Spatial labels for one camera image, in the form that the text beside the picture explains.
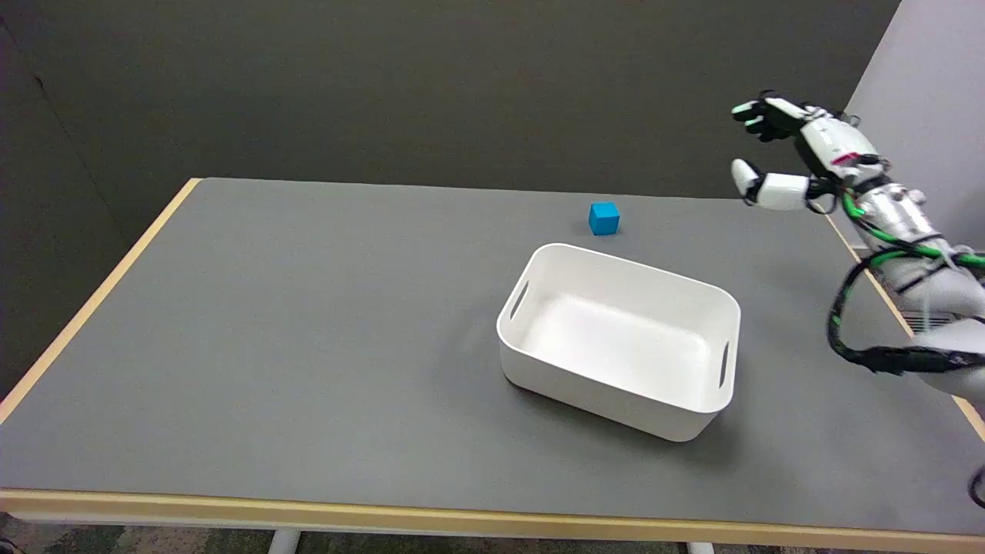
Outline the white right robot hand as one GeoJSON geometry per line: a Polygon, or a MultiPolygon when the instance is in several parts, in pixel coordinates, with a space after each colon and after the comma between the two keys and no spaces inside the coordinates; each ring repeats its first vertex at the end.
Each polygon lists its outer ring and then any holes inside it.
{"type": "Polygon", "coordinates": [[[844,194],[861,195],[890,185],[890,164],[868,138],[839,112],[823,106],[795,104],[777,92],[761,92],[759,98],[731,110],[746,133],[761,142],[792,139],[808,175],[763,172],[752,162],[732,161],[730,172],[743,203],[766,209],[813,213],[813,203],[833,196],[836,209],[844,194]]]}

